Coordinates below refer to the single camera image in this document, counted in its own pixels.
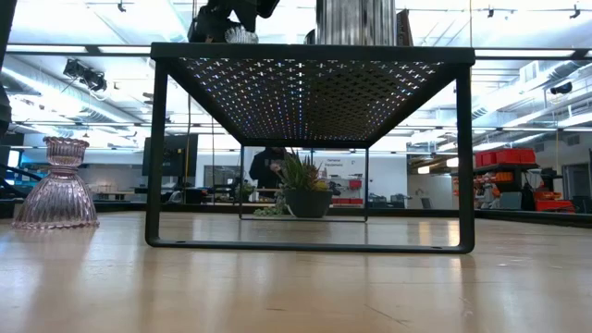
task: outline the shelf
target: shelf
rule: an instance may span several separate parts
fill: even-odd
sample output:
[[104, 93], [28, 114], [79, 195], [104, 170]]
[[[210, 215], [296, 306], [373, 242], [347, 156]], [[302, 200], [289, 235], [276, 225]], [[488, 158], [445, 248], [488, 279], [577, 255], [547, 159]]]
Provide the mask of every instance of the shelf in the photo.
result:
[[497, 164], [497, 165], [492, 165], [492, 166], [481, 166], [481, 167], [476, 167], [473, 170], [473, 173], [476, 175], [484, 175], [487, 172], [492, 172], [492, 171], [515, 171], [515, 170], [520, 170], [520, 171], [526, 171], [529, 169], [533, 169], [533, 168], [538, 168], [537, 164]]
[[247, 146], [369, 148], [475, 63], [468, 48], [153, 43], [151, 57]]

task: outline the monitor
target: monitor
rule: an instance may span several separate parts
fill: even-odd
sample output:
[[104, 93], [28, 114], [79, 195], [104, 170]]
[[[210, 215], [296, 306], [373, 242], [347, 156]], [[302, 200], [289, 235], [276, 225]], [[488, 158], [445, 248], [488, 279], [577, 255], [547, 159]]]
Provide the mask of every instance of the monitor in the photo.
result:
[[[195, 177], [197, 167], [197, 134], [189, 135], [189, 163], [187, 176]], [[187, 148], [187, 135], [169, 135], [165, 137], [165, 149], [163, 152], [163, 176], [185, 176], [185, 150]], [[150, 165], [150, 143], [146, 138], [144, 142], [144, 157], [142, 163], [142, 175], [148, 176]]]

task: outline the cylindrical metal object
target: cylindrical metal object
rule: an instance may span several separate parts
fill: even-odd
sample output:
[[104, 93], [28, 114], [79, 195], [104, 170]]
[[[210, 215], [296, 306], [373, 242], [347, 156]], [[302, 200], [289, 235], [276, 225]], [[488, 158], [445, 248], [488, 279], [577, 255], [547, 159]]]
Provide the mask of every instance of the cylindrical metal object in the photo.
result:
[[396, 45], [395, 0], [316, 0], [316, 42]]

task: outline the fluorescent light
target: fluorescent light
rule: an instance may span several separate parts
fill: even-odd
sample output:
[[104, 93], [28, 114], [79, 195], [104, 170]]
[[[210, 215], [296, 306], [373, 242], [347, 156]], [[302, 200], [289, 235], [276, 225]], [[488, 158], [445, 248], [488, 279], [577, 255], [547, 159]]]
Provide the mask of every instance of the fluorescent light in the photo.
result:
[[566, 57], [574, 54], [574, 50], [510, 50], [510, 49], [476, 49], [475, 56], [492, 57]]
[[503, 130], [510, 130], [510, 131], [556, 131], [557, 129], [550, 129], [550, 128], [503, 128]]
[[314, 151], [315, 154], [351, 154], [351, 152], [348, 151]]
[[23, 121], [24, 125], [45, 125], [45, 126], [72, 126], [76, 125], [73, 121]]
[[565, 120], [560, 121], [557, 125], [559, 125], [560, 127], [568, 127], [568, 126], [586, 123], [588, 121], [592, 121], [592, 112], [586, 113], [583, 115], [569, 117]]
[[459, 167], [459, 158], [454, 157], [449, 160], [446, 160], [446, 167]]
[[150, 46], [100, 46], [103, 53], [150, 54]]
[[530, 136], [524, 137], [522, 139], [518, 139], [518, 140], [516, 140], [513, 143], [525, 143], [525, 142], [529, 142], [529, 141], [534, 140], [534, 139], [536, 139], [536, 138], [538, 138], [538, 137], [540, 137], [542, 135], [543, 134], [530, 135]]
[[9, 44], [6, 52], [87, 53], [84, 46]]
[[481, 143], [476, 145], [475, 147], [473, 147], [473, 151], [474, 152], [482, 152], [482, 151], [486, 151], [489, 149], [494, 149], [494, 148], [498, 148], [501, 147], [503, 145], [505, 145], [507, 142], [486, 142], [486, 143]]
[[592, 128], [567, 128], [564, 131], [592, 131]]
[[436, 126], [397, 126], [395, 130], [435, 130]]
[[417, 168], [417, 173], [420, 175], [425, 175], [429, 173], [429, 166], [422, 166]]

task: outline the glass candle holder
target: glass candle holder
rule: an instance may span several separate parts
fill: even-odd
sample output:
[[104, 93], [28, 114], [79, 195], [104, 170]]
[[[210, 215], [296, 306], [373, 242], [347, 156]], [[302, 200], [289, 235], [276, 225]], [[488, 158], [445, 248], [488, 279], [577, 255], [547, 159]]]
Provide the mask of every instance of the glass candle holder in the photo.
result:
[[78, 176], [89, 143], [45, 137], [49, 175], [29, 193], [12, 226], [25, 229], [98, 227], [91, 191]]

